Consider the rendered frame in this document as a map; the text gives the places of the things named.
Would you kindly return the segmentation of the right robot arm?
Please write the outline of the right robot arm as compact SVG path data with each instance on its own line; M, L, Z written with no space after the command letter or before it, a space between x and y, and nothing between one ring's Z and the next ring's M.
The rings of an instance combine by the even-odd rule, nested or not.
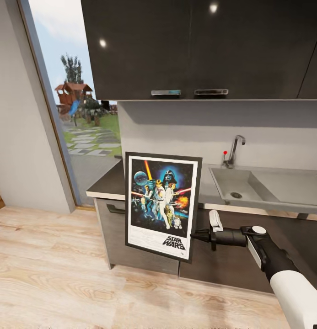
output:
M194 239L216 244L248 246L279 301L290 329L317 329L317 290L294 265L289 253L272 241L260 226L223 228L216 210L210 212L210 230L197 229Z

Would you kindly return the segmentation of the poster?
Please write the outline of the poster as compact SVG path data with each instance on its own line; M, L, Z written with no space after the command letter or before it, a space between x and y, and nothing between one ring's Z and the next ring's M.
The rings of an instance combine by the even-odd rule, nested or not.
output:
M125 245L192 264L203 157L125 152Z

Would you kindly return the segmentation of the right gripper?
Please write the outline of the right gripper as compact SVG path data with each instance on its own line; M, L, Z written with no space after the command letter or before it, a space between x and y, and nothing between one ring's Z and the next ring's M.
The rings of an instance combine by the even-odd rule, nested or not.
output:
M223 228L223 231L213 231L213 227L210 224L210 230L197 229L195 233L190 233L190 236L194 239L198 239L204 242L211 241L211 250L216 251L216 244L222 245L234 245L234 236L231 228Z

